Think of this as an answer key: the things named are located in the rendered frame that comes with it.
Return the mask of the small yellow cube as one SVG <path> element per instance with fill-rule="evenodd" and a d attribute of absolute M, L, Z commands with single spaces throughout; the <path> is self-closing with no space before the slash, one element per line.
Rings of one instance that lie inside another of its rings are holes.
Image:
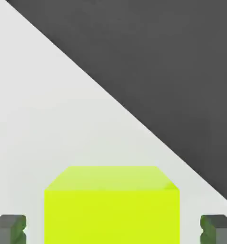
<path fill-rule="evenodd" d="M 179 189 L 156 166 L 70 166 L 44 191 L 44 244 L 180 244 Z"/>

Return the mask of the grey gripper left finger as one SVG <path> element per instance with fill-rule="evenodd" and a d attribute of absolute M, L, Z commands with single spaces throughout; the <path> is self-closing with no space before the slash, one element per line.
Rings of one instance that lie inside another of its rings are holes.
<path fill-rule="evenodd" d="M 3 214 L 0 216 L 0 244 L 26 244 L 25 215 Z"/>

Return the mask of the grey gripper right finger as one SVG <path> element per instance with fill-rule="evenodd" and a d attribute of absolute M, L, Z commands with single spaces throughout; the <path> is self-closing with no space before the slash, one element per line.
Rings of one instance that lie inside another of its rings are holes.
<path fill-rule="evenodd" d="M 222 214 L 202 215 L 200 244 L 227 244 L 227 217 Z"/>

